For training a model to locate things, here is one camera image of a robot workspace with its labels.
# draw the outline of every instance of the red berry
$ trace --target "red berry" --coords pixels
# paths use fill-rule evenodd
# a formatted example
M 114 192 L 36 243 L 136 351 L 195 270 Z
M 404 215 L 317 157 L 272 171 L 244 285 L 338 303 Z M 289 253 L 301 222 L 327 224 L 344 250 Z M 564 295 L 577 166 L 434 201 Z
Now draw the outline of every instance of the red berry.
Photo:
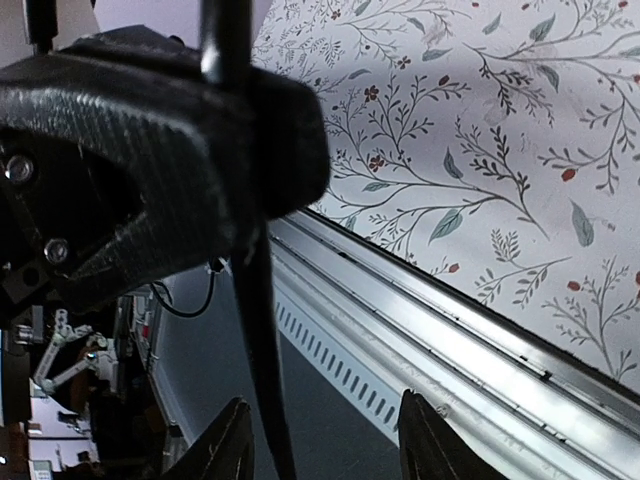
M 568 182 L 575 176 L 576 176 L 576 170 L 574 168 L 567 168 L 564 172 L 562 172 L 562 181 Z

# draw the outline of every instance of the white floral surface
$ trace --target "white floral surface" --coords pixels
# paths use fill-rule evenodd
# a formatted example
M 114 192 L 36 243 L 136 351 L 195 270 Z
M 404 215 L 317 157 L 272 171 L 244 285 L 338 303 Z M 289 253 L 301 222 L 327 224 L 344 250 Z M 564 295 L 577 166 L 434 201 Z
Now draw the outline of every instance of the white floral surface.
M 315 208 L 640 392 L 640 4 L 276 0 L 321 96 Z

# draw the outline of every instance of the red flower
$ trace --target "red flower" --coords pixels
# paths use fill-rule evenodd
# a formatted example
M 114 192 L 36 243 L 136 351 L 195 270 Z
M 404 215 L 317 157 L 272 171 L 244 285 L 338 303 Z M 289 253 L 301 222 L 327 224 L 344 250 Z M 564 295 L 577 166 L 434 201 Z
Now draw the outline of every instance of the red flower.
M 380 157 L 380 155 L 376 155 L 375 157 L 371 157 L 369 159 L 369 168 L 375 173 L 384 167 L 384 159 Z
M 371 85 L 369 88 L 364 89 L 364 96 L 366 98 L 365 102 L 373 102 L 378 99 L 378 94 L 380 90 L 376 88 L 375 85 Z
M 401 60 L 398 60 L 398 66 L 400 67 L 400 70 L 404 70 L 405 68 L 407 68 L 407 65 L 409 65 L 410 63 L 411 59 L 406 55 L 402 57 Z
M 562 181 L 563 182 L 568 182 L 569 180 L 571 180 L 573 177 L 576 176 L 576 169 L 575 168 L 567 168 L 564 172 L 562 172 Z

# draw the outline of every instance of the metal screw head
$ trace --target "metal screw head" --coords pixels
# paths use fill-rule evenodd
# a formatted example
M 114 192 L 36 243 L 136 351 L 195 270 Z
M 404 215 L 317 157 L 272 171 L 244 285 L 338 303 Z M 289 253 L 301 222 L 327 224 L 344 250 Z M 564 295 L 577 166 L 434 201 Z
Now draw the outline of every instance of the metal screw head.
M 7 163 L 4 176 L 9 179 L 13 185 L 24 185 L 35 171 L 35 166 L 29 157 L 24 155 L 14 155 Z
M 52 265 L 61 265 L 69 258 L 69 242 L 64 238 L 52 238 L 44 247 L 44 256 Z

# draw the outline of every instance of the floral tablecloth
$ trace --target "floral tablecloth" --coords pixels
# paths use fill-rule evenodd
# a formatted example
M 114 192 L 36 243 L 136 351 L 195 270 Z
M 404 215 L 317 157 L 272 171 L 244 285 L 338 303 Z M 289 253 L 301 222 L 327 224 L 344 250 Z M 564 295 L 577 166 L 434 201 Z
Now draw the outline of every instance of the floral tablecloth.
M 275 0 L 321 96 L 314 208 L 640 392 L 640 4 Z

